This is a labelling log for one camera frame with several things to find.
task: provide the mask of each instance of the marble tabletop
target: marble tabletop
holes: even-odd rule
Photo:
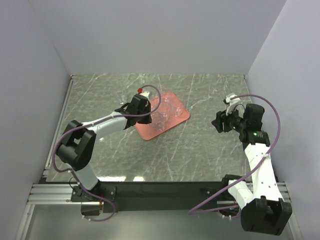
[[[144,84],[171,89],[190,112],[187,121],[148,141],[135,127],[99,139],[90,164],[102,181],[221,181],[225,174],[249,171],[239,134],[218,133],[211,124],[216,112],[226,109],[226,95],[248,93],[243,75],[83,74],[73,76],[71,84],[60,135],[72,120],[92,121],[119,108],[113,94],[116,90],[127,88],[130,100]],[[242,101],[247,104],[251,99]],[[58,157],[56,162],[65,168]],[[51,166],[46,180],[68,182],[70,177],[70,173],[57,173]]]

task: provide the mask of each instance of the gray wall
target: gray wall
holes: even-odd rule
[[[240,219],[216,212],[188,216],[188,211],[124,211],[106,222],[81,218],[80,206],[38,205],[27,240],[292,240],[242,230]]]
[[[320,236],[319,9],[319,0],[288,0],[247,76],[250,93],[265,96],[279,111],[282,132],[272,161],[306,240]],[[274,136],[270,109],[263,122]]]
[[[28,1],[0,1],[0,23],[0,238],[11,240],[43,172],[70,77]]]
[[[29,0],[71,74],[247,74],[286,0]]]

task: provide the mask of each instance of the white wall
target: white wall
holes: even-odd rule
[[[279,111],[282,132],[272,160],[306,240],[320,236],[319,10],[319,0],[288,0],[247,76],[250,93],[265,96]],[[274,136],[270,109],[263,122]]]
[[[286,0],[29,0],[71,74],[247,74]]]
[[[0,1],[0,22],[0,238],[11,240],[43,172],[70,77],[28,1]]]

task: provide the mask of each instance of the red tray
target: red tray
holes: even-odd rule
[[[173,93],[171,93],[171,94],[173,95],[172,98],[176,98],[176,100],[178,99],[176,97],[176,95],[174,95]],[[156,98],[152,99],[150,101],[151,105],[155,101],[156,101]],[[163,131],[156,130],[150,124],[136,123],[135,128],[138,131],[138,133],[140,134],[142,139],[150,140],[150,139],[153,139],[156,136],[164,133],[165,131],[168,131],[169,129],[173,128],[174,126],[177,126],[178,124],[183,123],[184,121],[186,121],[189,118],[190,118],[190,113],[188,112],[188,110],[186,108],[184,108],[184,110],[180,116],[174,116],[174,115],[170,114],[168,121],[165,122],[165,129]]]

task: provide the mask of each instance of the red object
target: red object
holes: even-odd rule
[[[179,101],[179,99],[174,94],[173,94],[172,99]],[[157,102],[156,98],[154,98],[150,101],[151,105],[156,104],[156,102]],[[177,126],[177,125],[183,123],[188,118],[190,118],[190,113],[188,112],[188,110],[186,108],[184,108],[184,110],[180,116],[170,115],[169,120],[165,122],[165,129],[163,131],[156,130],[150,124],[136,123],[134,126],[135,126],[136,130],[138,131],[138,133],[140,134],[142,139],[150,140],[150,139],[153,139],[156,136],[168,131],[169,129],[173,128],[174,126]]]

